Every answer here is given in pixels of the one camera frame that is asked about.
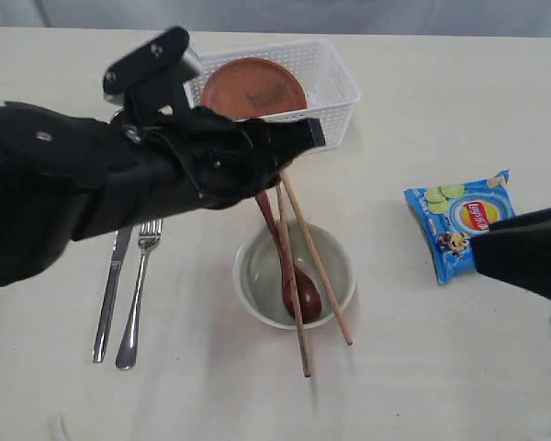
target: blue snack bag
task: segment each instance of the blue snack bag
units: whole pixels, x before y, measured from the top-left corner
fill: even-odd
[[[475,271],[469,249],[471,236],[486,232],[493,222],[514,216],[507,183],[508,170],[503,170],[490,179],[404,192],[424,229],[440,284]]]

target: white plastic basket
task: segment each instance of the white plastic basket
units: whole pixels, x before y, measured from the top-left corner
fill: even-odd
[[[270,121],[318,118],[327,145],[315,151],[333,149],[343,143],[354,105],[360,91],[332,44],[325,39],[299,40],[289,43],[243,48],[234,51],[200,54],[203,72],[189,83],[193,106],[200,104],[204,85],[220,66],[245,57],[258,57],[277,62],[300,82],[308,101],[308,109],[277,113],[264,117]]]

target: cartoon character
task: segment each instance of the cartoon character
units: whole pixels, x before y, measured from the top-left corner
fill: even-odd
[[[466,232],[442,232],[437,237],[437,245],[442,252],[450,252],[457,257],[469,248],[469,234]]]

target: black object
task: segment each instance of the black object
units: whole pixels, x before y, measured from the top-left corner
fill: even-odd
[[[105,93],[125,105],[111,124],[0,107],[0,286],[43,271],[70,240],[230,207],[324,145],[317,119],[233,122],[190,109],[182,83],[198,69],[188,42],[170,29],[108,69]]]
[[[493,223],[471,249],[479,273],[551,300],[551,209]]]

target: brown clay dish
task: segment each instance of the brown clay dish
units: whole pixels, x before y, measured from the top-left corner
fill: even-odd
[[[202,106],[232,119],[257,118],[308,106],[298,80],[284,67],[262,58],[241,58],[208,79]]]

